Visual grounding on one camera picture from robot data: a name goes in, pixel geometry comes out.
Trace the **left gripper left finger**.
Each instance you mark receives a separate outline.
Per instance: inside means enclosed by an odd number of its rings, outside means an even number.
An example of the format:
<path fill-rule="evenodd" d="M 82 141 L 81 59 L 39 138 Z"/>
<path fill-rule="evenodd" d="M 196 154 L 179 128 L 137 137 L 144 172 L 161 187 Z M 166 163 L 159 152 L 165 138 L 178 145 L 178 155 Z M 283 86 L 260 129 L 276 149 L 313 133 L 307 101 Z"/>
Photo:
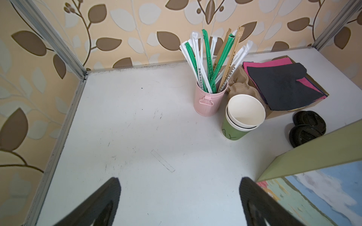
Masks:
<path fill-rule="evenodd" d="M 56 225 L 111 226 L 118 209 L 120 195 L 119 179 L 111 177 Z"/>

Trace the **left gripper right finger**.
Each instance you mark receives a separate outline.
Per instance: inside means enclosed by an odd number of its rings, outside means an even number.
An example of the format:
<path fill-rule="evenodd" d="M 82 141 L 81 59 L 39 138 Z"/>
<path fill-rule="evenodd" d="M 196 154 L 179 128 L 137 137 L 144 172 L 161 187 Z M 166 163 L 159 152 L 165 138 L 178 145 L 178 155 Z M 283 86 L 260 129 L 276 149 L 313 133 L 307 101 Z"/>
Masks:
<path fill-rule="evenodd" d="M 302 226 L 252 179 L 243 177 L 239 195 L 248 226 Z"/>

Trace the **green white paper bag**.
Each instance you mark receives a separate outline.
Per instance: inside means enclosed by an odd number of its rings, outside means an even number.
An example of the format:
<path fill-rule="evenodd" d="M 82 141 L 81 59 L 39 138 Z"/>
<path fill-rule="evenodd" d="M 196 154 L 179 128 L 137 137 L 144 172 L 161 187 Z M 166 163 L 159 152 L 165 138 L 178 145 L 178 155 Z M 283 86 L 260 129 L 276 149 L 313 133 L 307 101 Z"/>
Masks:
<path fill-rule="evenodd" d="M 306 226 L 361 225 L 361 121 L 276 157 L 257 184 Z"/>

